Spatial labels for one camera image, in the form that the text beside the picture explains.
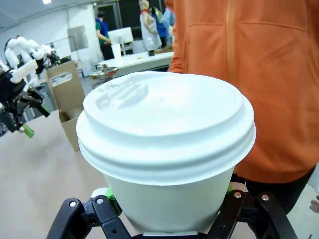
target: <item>person in blue clothing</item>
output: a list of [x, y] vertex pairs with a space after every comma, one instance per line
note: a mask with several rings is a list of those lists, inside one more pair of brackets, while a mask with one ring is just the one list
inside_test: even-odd
[[163, 14], [162, 22], [166, 28], [167, 45], [172, 45], [172, 35], [169, 33], [169, 27], [173, 27], [175, 24], [175, 14], [166, 8]]
[[161, 47], [164, 48], [166, 47], [166, 28], [164, 24], [162, 23], [162, 13], [155, 7], [152, 7], [151, 15], [156, 20], [156, 27], [161, 40]]
[[103, 21], [105, 13], [102, 11], [98, 12], [98, 17], [95, 20], [96, 35], [99, 38], [100, 48], [103, 54], [104, 60], [113, 59], [113, 51], [111, 47], [111, 40], [108, 34], [108, 24]]

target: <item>cup lid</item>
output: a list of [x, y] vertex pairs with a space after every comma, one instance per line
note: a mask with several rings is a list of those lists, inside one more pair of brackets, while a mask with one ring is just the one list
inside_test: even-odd
[[83, 105], [76, 128], [83, 156], [133, 183], [213, 177], [240, 162], [256, 138], [249, 101], [208, 76], [132, 73], [97, 87]]

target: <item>orange hoodie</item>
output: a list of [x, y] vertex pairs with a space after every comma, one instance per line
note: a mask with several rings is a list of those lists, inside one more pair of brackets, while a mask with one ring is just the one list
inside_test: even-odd
[[212, 76], [252, 103], [256, 143], [239, 176], [285, 183], [319, 161], [319, 0], [166, 0], [170, 71]]

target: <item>white monitor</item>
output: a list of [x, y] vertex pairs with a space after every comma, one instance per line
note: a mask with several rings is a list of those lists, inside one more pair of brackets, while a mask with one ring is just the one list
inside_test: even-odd
[[112, 44], [133, 42], [132, 30], [130, 27], [109, 31], [108, 33]]

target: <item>brown cardboard box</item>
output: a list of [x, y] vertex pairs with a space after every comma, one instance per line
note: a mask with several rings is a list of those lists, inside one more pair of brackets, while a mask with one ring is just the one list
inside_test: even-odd
[[46, 71], [46, 80], [59, 109], [59, 118], [74, 151], [79, 150], [76, 122], [83, 111], [85, 98], [74, 61]]

